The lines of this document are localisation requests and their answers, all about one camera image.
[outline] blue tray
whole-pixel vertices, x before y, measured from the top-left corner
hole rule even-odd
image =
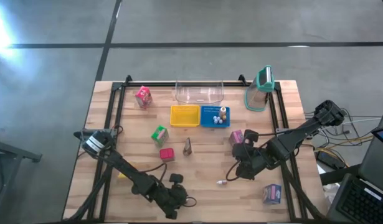
[[[206,128],[227,128],[230,126],[230,108],[226,107],[227,119],[222,124],[214,123],[214,116],[219,115],[221,106],[201,106],[201,126]]]

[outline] red block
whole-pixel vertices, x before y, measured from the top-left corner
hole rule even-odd
[[[164,162],[170,162],[174,160],[174,151],[172,148],[159,150],[159,156]]]

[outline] yellow tray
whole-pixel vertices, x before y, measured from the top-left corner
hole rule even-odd
[[[171,125],[175,127],[196,127],[199,125],[199,105],[172,105]]]

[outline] clear plastic container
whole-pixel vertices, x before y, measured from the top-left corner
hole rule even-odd
[[[180,105],[219,106],[223,99],[223,81],[199,81],[198,86],[195,82],[176,81],[176,100]]]

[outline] laptop keyboard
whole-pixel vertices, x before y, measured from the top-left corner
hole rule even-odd
[[[358,223],[383,223],[383,201],[364,190],[362,182],[354,180],[337,210]]]

